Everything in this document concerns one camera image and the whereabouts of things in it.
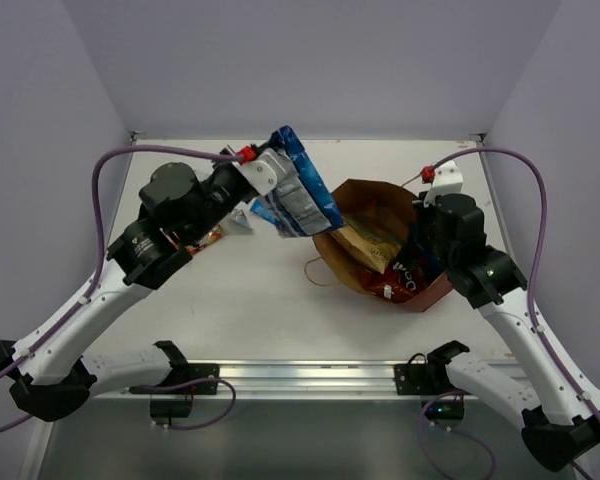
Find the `small silver blue snack packet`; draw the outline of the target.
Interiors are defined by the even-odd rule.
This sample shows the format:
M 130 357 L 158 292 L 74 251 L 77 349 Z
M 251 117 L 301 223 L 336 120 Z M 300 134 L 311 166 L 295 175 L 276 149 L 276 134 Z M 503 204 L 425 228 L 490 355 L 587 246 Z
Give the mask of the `small silver blue snack packet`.
M 234 209 L 222 220 L 222 228 L 227 235 L 252 235 L 254 229 L 249 223 L 245 212 Z

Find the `small blue white snack packet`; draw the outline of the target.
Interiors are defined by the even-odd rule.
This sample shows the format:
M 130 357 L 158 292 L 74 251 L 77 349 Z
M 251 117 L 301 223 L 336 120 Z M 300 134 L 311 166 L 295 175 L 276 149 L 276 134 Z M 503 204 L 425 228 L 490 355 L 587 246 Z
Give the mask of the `small blue white snack packet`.
M 264 200 L 260 198 L 257 198 L 253 201 L 250 207 L 250 212 L 274 226 L 277 226 L 279 223 L 278 217 L 275 215 L 272 209 Z

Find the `orange snack packet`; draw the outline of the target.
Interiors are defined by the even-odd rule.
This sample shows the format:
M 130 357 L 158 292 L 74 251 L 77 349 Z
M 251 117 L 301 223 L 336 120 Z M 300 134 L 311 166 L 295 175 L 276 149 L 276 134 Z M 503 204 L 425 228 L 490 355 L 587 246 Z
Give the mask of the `orange snack packet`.
M 176 250 L 183 247 L 191 256 L 194 256 L 197 253 L 203 251 L 204 249 L 213 245 L 225 236 L 225 230 L 220 225 L 216 225 L 210 232 L 205 234 L 201 240 L 194 243 L 185 242 L 175 232 L 168 233 L 164 229 L 162 229 L 161 233 L 174 246 Z

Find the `red paper bag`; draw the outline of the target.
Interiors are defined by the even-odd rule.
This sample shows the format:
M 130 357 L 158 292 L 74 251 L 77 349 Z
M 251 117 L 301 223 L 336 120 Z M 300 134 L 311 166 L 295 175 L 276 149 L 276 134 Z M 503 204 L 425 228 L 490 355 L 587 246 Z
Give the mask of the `red paper bag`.
M 451 291 L 451 285 L 441 265 L 428 247 L 418 238 L 417 217 L 413 205 L 416 196 L 413 193 L 402 186 L 388 182 L 348 179 L 332 192 L 332 196 L 342 216 L 344 213 L 356 211 L 369 202 L 377 200 L 389 207 L 408 227 L 409 237 L 404 246 L 413 245 L 421 251 L 426 260 L 426 275 L 430 280 L 430 285 L 415 298 L 405 303 L 394 304 L 403 305 L 410 312 L 422 313 Z M 363 288 L 361 285 L 362 274 L 371 270 L 352 258 L 331 237 L 332 232 L 321 233 L 312 237 L 318 252 L 318 259 L 326 264 L 336 278 L 332 284 L 334 286 L 344 285 L 361 295 L 374 296 L 384 302 L 391 302 L 367 292 Z

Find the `dark blue snack bag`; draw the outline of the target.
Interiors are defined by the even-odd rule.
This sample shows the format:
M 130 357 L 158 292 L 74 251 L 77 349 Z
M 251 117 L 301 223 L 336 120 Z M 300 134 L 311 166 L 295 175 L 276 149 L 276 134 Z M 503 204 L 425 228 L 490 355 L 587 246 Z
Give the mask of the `dark blue snack bag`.
M 293 162 L 291 174 L 264 197 L 278 217 L 281 237 L 312 237 L 342 228 L 340 209 L 311 161 L 304 145 L 288 125 L 274 131 L 267 146 L 282 151 Z

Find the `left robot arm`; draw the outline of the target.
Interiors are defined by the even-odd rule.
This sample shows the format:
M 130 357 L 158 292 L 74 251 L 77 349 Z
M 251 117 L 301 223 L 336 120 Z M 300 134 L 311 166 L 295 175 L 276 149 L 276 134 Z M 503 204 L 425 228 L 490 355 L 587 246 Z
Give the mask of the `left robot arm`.
M 23 412 L 53 422 L 87 400 L 125 388 L 177 392 L 191 380 L 189 364 L 171 341 L 114 356 L 87 349 L 115 320 L 163 286 L 199 243 L 239 203 L 269 192 L 273 171 L 256 162 L 227 163 L 204 180 L 185 163 L 167 163 L 139 192 L 140 213 L 105 250 L 84 292 L 64 313 L 18 341 L 0 341 L 0 369 Z

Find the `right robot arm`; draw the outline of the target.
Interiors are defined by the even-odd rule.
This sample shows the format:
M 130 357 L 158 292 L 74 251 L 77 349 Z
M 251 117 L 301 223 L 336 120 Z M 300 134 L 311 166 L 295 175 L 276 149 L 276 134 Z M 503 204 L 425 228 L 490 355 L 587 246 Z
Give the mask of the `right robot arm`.
M 453 289 L 495 329 L 528 386 L 451 341 L 431 351 L 421 380 L 461 390 L 505 417 L 545 469 L 557 472 L 600 444 L 600 389 L 576 365 L 530 298 L 513 259 L 488 245 L 483 211 L 465 194 L 414 202 L 418 227 Z

